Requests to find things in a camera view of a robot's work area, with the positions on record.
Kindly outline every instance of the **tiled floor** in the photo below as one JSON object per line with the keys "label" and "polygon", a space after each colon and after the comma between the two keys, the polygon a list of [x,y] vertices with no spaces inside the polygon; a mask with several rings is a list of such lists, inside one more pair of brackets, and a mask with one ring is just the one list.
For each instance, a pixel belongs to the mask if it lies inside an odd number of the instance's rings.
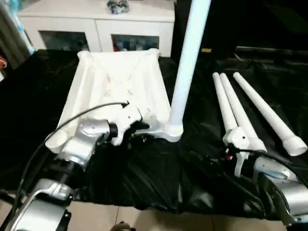
{"label": "tiled floor", "polygon": [[[0,202],[0,224],[10,210]],[[115,223],[124,221],[137,231],[285,231],[278,221],[203,216],[198,214],[173,215],[155,210],[139,211],[132,207],[94,205],[73,202],[69,231],[109,231]]]}

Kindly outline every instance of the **white rod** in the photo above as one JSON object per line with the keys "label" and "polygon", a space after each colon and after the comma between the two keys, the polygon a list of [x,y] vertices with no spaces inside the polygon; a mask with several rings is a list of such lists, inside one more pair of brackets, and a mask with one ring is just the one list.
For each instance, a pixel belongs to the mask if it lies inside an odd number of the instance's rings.
{"label": "white rod", "polygon": [[222,86],[219,74],[217,72],[213,73],[213,79],[215,84],[215,89],[217,93],[218,103],[220,106],[220,111],[222,115],[223,124],[225,125],[226,131],[232,130],[237,127],[237,123],[231,109],[227,94]]}
{"label": "white rod", "polygon": [[250,141],[250,148],[253,150],[263,150],[267,152],[267,149],[263,143],[262,140],[260,140],[252,127],[252,124],[250,123],[250,120],[243,109],[243,106],[241,105],[240,100],[238,99],[231,83],[229,82],[227,76],[225,73],[220,74],[220,79],[222,82],[222,85],[225,89],[225,92],[227,94],[227,97],[229,99],[232,111],[234,113],[234,116],[236,118],[236,121],[240,127],[243,128],[245,131],[249,141]]}
{"label": "white rod", "polygon": [[303,140],[296,136],[290,128],[280,119],[274,110],[262,99],[262,97],[250,86],[250,84],[241,76],[240,73],[233,74],[235,80],[246,92],[250,100],[258,108],[270,126],[282,140],[283,147],[290,156],[301,155],[307,151],[307,145]]}
{"label": "white rod", "polygon": [[192,0],[168,123],[183,126],[182,120],[191,87],[211,0]]}

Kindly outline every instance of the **white cylinder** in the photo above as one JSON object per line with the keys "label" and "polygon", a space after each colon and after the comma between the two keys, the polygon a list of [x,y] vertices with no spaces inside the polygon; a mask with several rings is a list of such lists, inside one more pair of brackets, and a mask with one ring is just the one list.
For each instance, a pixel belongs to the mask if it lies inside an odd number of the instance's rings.
{"label": "white cylinder", "polygon": [[307,145],[303,140],[296,136],[289,127],[280,119],[274,110],[262,99],[262,97],[253,89],[250,84],[241,76],[240,73],[233,74],[235,80],[246,92],[250,100],[258,108],[270,126],[282,140],[283,147],[290,156],[301,155],[307,151]]}
{"label": "white cylinder", "polygon": [[236,121],[240,127],[243,128],[245,131],[249,141],[250,141],[250,148],[253,150],[263,150],[267,152],[267,149],[263,143],[262,140],[260,140],[252,127],[250,120],[243,109],[243,106],[241,105],[240,100],[238,99],[231,83],[229,82],[227,76],[225,73],[220,74],[220,79],[222,82],[222,85],[225,89],[225,92],[227,94],[227,97],[229,99],[229,103],[231,105],[232,111],[234,113],[234,116],[236,118]]}
{"label": "white cylinder", "polygon": [[173,92],[168,124],[183,126],[182,120],[200,50],[211,0],[192,0],[182,48],[177,80]]}
{"label": "white cylinder", "polygon": [[235,117],[233,115],[229,100],[227,98],[226,92],[222,86],[219,74],[217,72],[213,73],[213,79],[215,83],[215,89],[217,93],[218,103],[220,106],[221,116],[223,124],[225,125],[226,131],[229,131],[237,127]]}

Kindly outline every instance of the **black cloth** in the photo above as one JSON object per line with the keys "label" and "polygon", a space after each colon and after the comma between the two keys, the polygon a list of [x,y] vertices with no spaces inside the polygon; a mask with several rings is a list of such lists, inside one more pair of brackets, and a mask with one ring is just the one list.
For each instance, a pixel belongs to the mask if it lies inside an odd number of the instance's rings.
{"label": "black cloth", "polygon": [[[171,101],[177,64],[159,64]],[[78,65],[76,53],[38,51],[0,83],[0,189],[16,190],[21,171],[36,146],[55,129]],[[199,59],[184,116],[184,134],[177,143],[138,138],[120,147],[99,147],[87,171],[81,201],[149,207],[172,213],[195,212],[276,219],[265,210],[250,180],[233,175],[224,160],[224,127],[212,73],[225,72],[251,122],[272,155],[304,168],[307,154],[290,158],[282,143],[231,75],[239,71],[282,120],[308,143],[308,69],[304,66],[234,60]],[[43,154],[32,168],[43,164]]]}

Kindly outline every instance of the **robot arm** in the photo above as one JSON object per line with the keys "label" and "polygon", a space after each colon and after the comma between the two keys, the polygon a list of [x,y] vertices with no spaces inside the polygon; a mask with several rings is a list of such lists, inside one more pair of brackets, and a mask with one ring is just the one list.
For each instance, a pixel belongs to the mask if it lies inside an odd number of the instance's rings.
{"label": "robot arm", "polygon": [[120,145],[125,131],[142,119],[137,107],[128,104],[113,122],[81,119],[76,132],[63,146],[6,231],[65,231],[71,214],[66,210],[82,187],[82,178],[98,144]]}

